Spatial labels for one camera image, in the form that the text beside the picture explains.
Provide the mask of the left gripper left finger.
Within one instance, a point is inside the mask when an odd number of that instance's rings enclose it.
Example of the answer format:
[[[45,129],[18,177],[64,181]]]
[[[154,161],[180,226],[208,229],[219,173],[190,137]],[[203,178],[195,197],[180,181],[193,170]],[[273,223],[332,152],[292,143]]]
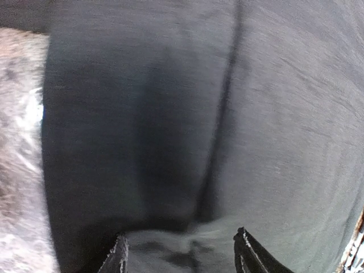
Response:
[[[98,273],[127,273],[128,256],[129,242],[125,233],[119,233]]]

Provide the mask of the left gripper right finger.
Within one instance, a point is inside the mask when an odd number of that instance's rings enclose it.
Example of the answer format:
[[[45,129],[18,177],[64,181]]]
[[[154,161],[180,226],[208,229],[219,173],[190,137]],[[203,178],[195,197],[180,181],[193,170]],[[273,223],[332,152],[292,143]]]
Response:
[[[293,273],[276,260],[244,227],[234,236],[234,263],[238,273]]]

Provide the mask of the black long sleeve shirt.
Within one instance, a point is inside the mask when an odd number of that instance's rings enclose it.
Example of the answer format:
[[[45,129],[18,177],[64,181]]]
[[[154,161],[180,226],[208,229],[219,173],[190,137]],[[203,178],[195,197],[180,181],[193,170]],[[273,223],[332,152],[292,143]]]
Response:
[[[2,1],[1,271],[363,271],[362,1]]]

